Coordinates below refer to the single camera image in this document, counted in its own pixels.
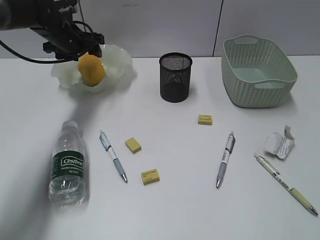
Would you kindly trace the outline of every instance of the basket handle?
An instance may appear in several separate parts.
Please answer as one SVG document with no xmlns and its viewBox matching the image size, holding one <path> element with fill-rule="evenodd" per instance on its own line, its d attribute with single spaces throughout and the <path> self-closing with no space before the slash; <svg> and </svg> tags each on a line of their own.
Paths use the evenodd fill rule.
<svg viewBox="0 0 320 240">
<path fill-rule="evenodd" d="M 273 85 L 272 87 L 264 87 L 264 84 L 267 83 L 276 83 L 275 85 Z M 264 81 L 259 81 L 257 83 L 254 83 L 254 87 L 256 89 L 282 89 L 284 86 L 287 85 L 288 82 L 286 81 L 281 81 L 281 80 L 277 80 L 277 79 L 268 79 L 268 80 L 264 80 Z"/>
<path fill-rule="evenodd" d="M 246 35 L 241 35 L 241 36 L 236 36 L 231 39 L 234 44 L 257 44 L 262 38 L 246 34 Z"/>
</svg>

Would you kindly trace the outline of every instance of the green label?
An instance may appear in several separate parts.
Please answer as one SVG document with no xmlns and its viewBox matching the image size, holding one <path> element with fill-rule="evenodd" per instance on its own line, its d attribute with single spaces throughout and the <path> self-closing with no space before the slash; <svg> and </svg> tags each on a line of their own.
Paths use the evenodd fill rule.
<svg viewBox="0 0 320 240">
<path fill-rule="evenodd" d="M 84 178 L 85 157 L 78 151 L 62 151 L 52 158 L 51 180 L 73 175 Z"/>
</svg>

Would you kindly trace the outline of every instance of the water bottle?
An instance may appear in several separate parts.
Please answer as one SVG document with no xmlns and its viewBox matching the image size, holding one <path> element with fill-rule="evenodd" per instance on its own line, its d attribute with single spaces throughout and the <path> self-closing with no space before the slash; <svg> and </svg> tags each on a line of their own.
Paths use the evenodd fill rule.
<svg viewBox="0 0 320 240">
<path fill-rule="evenodd" d="M 85 195 L 85 146 L 78 124 L 66 121 L 53 147 L 49 198 L 59 206 L 80 203 Z"/>
</svg>

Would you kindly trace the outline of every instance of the woven plastic basket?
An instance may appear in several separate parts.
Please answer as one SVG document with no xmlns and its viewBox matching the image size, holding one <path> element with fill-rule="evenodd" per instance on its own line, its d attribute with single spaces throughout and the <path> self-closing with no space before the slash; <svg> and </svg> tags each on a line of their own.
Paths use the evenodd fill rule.
<svg viewBox="0 0 320 240">
<path fill-rule="evenodd" d="M 271 40 L 242 35 L 224 41 L 223 50 L 224 87 L 239 107 L 275 107 L 297 81 L 295 68 Z"/>
</svg>

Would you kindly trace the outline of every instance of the pen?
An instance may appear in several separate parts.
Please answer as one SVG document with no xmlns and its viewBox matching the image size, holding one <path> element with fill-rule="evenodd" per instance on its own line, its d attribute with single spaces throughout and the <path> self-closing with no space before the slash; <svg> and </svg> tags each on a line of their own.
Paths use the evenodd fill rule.
<svg viewBox="0 0 320 240">
<path fill-rule="evenodd" d="M 305 209 L 315 216 L 318 216 L 316 209 L 305 199 L 304 196 L 294 187 L 289 186 L 281 177 L 280 173 L 264 157 L 254 153 L 256 160 L 267 170 Z"/>
<path fill-rule="evenodd" d="M 100 139 L 104 149 L 110 154 L 110 156 L 113 160 L 113 164 L 114 164 L 115 168 L 117 169 L 117 171 L 119 172 L 120 177 L 123 179 L 123 181 L 125 183 L 127 183 L 128 179 L 127 179 L 125 170 L 123 169 L 123 167 L 119 161 L 119 158 L 117 157 L 117 154 L 115 153 L 113 147 L 111 146 L 110 141 L 107 138 L 107 135 L 102 130 L 100 130 L 99 139 Z"/>
<path fill-rule="evenodd" d="M 216 188 L 218 189 L 222 183 L 222 181 L 224 180 L 224 176 L 226 173 L 226 169 L 227 169 L 227 165 L 229 162 L 229 156 L 232 153 L 232 149 L 234 148 L 236 139 L 234 136 L 234 132 L 232 131 L 229 134 L 228 140 L 226 142 L 226 146 L 225 146 L 225 150 L 223 153 L 223 157 L 220 163 L 220 168 L 219 168 L 219 172 L 218 175 L 216 177 Z"/>
</svg>

